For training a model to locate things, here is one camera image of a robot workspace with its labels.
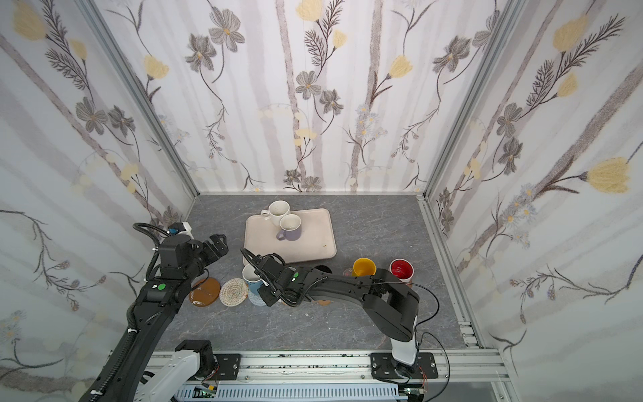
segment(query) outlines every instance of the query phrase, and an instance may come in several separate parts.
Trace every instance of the wallpaper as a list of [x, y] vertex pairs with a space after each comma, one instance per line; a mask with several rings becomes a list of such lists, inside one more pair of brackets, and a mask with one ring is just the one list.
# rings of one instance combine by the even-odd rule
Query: wallpaper
[[643, 4], [529, 1], [431, 194], [525, 402], [639, 401]]
[[0, 4], [0, 399], [77, 401], [192, 197], [73, 2]]
[[202, 192], [419, 192], [504, 1], [100, 0]]

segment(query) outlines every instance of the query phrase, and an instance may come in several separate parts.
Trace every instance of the marble table surface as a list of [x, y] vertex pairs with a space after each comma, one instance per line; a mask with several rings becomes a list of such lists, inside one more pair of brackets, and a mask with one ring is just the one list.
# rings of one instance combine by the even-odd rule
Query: marble table surface
[[[415, 196], [199, 196], [188, 218], [195, 239], [224, 233], [230, 248], [225, 257], [208, 267], [212, 277], [221, 284], [241, 278], [239, 248], [244, 243], [246, 219], [277, 199], [286, 200], [291, 210], [326, 208], [331, 213], [337, 255], [296, 265], [324, 264], [333, 273], [341, 273], [360, 257], [372, 259], [378, 268], [388, 268], [395, 258], [404, 258], [415, 268], [413, 281], [430, 288], [440, 300], [438, 315], [418, 330], [431, 331], [447, 349], [464, 348]], [[435, 311], [436, 304], [425, 290], [415, 287], [415, 291], [421, 298], [418, 320], [422, 320]], [[156, 350], [173, 351], [184, 339], [208, 339], [215, 351], [391, 348], [389, 338], [379, 332], [361, 307], [342, 302], [259, 307], [246, 299], [239, 306], [226, 307], [216, 300], [208, 307], [195, 307], [186, 298]], [[439, 346], [426, 336], [422, 348]]]

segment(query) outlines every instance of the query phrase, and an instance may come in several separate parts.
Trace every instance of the black mounting plate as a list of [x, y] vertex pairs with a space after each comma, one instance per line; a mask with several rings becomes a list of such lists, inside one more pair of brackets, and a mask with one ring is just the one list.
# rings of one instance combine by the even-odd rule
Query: black mounting plate
[[219, 370], [216, 373], [217, 381], [227, 380], [235, 381], [239, 373], [239, 363], [241, 362], [240, 354], [215, 354], [214, 357], [219, 362]]
[[[393, 359], [391, 353], [371, 353], [370, 354], [370, 373], [374, 379], [406, 379], [404, 375], [398, 375], [395, 372], [395, 366], [398, 364], [397, 360]], [[435, 366], [435, 358], [433, 353], [419, 353], [417, 361], [412, 367], [411, 379], [422, 379], [422, 371], [427, 378], [438, 378], [438, 369]]]

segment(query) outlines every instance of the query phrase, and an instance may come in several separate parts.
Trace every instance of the beige tray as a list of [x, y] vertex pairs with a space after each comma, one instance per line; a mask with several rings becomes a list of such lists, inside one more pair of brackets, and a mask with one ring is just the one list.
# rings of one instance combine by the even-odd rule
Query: beige tray
[[277, 240], [279, 228], [270, 219], [253, 215], [246, 220], [244, 247], [254, 254], [277, 253], [287, 264], [310, 260], [322, 260], [337, 254], [335, 236], [332, 232], [331, 213], [325, 208], [293, 211], [302, 218], [302, 236], [295, 241]]

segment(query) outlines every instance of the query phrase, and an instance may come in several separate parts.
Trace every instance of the red and white mug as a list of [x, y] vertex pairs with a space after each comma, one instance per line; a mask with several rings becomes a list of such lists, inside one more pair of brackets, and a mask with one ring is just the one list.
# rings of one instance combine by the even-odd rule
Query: red and white mug
[[413, 277], [413, 265], [405, 259], [395, 259], [389, 265], [388, 270], [391, 271], [399, 280], [404, 283], [411, 282]]

